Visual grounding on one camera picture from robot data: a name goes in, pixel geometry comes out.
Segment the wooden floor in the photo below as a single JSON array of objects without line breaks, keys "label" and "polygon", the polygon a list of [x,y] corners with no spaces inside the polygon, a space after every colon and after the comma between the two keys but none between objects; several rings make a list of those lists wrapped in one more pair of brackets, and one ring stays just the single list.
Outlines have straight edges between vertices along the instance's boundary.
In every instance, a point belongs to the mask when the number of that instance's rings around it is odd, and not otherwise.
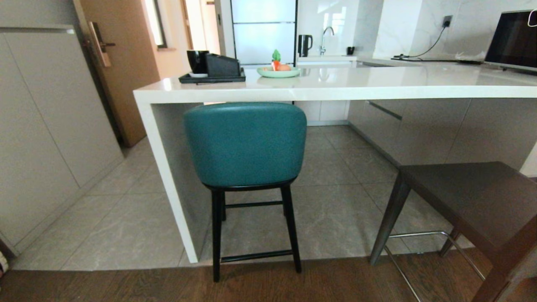
[{"label": "wooden floor", "polygon": [[[468,250],[478,267],[490,263]],[[424,301],[470,301],[479,278],[452,251],[397,256]],[[222,281],[211,267],[130,271],[9,271],[0,280],[0,301],[415,301],[394,265],[383,257],[372,267],[366,258],[293,263],[230,264]],[[524,281],[509,302],[537,301],[537,279]]]}]

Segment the egg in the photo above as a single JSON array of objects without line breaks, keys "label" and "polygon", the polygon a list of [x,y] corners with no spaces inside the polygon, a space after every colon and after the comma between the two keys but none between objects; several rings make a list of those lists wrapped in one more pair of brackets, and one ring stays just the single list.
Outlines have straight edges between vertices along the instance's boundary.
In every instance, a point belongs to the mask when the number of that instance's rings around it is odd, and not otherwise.
[{"label": "egg", "polygon": [[290,71],[290,70],[291,70],[291,66],[287,64],[281,64],[280,67],[278,68],[278,71]]}]

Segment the teal bar stool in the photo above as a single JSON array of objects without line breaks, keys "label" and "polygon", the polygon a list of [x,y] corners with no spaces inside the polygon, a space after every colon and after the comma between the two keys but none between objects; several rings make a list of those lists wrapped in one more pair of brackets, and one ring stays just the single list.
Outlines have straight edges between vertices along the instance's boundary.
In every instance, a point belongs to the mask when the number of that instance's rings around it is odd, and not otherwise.
[{"label": "teal bar stool", "polygon": [[[306,143],[306,115],[284,103],[225,103],[198,106],[185,112],[186,136],[196,173],[212,193],[213,277],[220,263],[293,255],[302,271],[296,238],[291,183],[298,176]],[[282,200],[226,205],[225,192],[279,188]],[[226,209],[283,205],[290,250],[220,257]]]}]

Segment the black kettle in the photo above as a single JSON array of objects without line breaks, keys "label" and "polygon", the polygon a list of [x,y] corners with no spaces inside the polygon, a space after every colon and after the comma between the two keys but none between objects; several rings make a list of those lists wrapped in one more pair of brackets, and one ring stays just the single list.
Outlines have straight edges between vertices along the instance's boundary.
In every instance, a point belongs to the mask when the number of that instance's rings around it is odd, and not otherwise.
[{"label": "black kettle", "polygon": [[308,34],[299,35],[299,57],[308,56],[308,50],[310,50],[312,47],[313,47],[313,37],[311,35],[308,35]]}]

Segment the small black cup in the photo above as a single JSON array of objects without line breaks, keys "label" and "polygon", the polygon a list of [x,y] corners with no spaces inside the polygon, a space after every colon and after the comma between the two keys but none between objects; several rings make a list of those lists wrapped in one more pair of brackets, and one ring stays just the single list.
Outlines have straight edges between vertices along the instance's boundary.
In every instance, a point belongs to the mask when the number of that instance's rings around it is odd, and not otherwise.
[{"label": "small black cup", "polygon": [[208,53],[209,51],[186,51],[190,68],[192,68],[192,73],[207,73],[207,60],[205,59],[205,55]]}]

